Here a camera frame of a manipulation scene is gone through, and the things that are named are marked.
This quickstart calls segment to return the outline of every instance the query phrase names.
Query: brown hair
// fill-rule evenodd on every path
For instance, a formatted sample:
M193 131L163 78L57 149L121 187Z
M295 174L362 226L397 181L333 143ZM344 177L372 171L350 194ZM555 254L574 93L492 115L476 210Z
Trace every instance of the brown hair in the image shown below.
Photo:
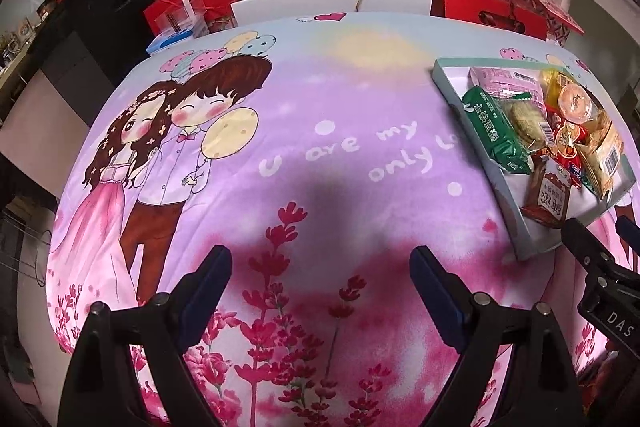
M229 96L233 93L236 103L256 89L261 89L269 73L271 63L266 58L236 55L194 74L180 88L180 97L184 100L196 93L199 98L211 98L216 94Z
M151 128L140 140L131 144L131 150L136 152L136 160L133 168L136 169L144 165L149 158L149 153L156 147L160 147L162 138L169 131L171 126L171 110L179 102L178 88L180 84L174 80L163 80L156 82L153 86L145 89L138 95L135 102L124 110L117 117L107 130L107 136L98 145L94 160L84 172L84 185L91 185L94 190L100 182L102 170L109 164L111 159L124 148L122 143L122 130L137 108L145 102L151 102L159 96L165 95L164 103L151 122Z

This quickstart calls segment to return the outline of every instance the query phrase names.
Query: pink snack package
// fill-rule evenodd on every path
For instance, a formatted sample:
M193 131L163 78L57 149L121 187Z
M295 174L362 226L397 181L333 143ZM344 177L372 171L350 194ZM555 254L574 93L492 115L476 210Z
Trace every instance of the pink snack package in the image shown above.
M473 67L470 73L471 81L476 86L482 87L488 94L499 100L513 98L524 92L531 93L531 102L540 108L546 118L545 97L542 86L536 79L540 74L539 71L531 71L529 75L513 70Z

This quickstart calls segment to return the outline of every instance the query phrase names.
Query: metal screw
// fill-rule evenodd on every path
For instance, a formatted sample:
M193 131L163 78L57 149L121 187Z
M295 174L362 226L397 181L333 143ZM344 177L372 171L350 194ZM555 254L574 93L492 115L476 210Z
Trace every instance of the metal screw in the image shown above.
M474 301L481 306L487 306L491 302L491 297L484 292L474 293Z
M150 302L155 306L162 306L163 304L166 304L168 300L169 294L167 292L160 292L151 297Z
M536 304L536 309L543 315L551 313L551 307L546 302L538 302L538 304Z
M91 307L89 308L89 311L90 311L91 313L94 313L94 314L96 314L96 315L97 315L97 314L98 314L98 313L100 313L103 309L104 309L104 302L102 302L102 301L95 301L95 302L91 305Z

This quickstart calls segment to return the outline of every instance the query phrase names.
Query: white shirt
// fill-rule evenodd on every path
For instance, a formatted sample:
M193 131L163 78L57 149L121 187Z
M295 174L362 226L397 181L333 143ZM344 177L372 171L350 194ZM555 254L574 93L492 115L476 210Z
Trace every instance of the white shirt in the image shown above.
M178 143L180 136L193 138ZM177 136L168 136L134 180L134 187L143 185L138 201L160 206L186 201L191 194L200 192L209 179L209 159L201 150L204 137L200 128L191 134L182 130ZM187 176L195 179L196 184L185 183Z

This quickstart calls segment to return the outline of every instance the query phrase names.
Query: cartoon boy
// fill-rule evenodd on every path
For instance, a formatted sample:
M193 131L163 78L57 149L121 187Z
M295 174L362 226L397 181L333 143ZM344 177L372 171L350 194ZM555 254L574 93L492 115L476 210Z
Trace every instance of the cartoon boy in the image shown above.
M178 88L182 101L171 113L175 128L134 181L143 188L120 237L128 271L138 245L143 245L139 302L155 295L182 208L207 184L210 163L202 153L206 133L200 126L260 89L270 71L266 58L238 55L193 75Z

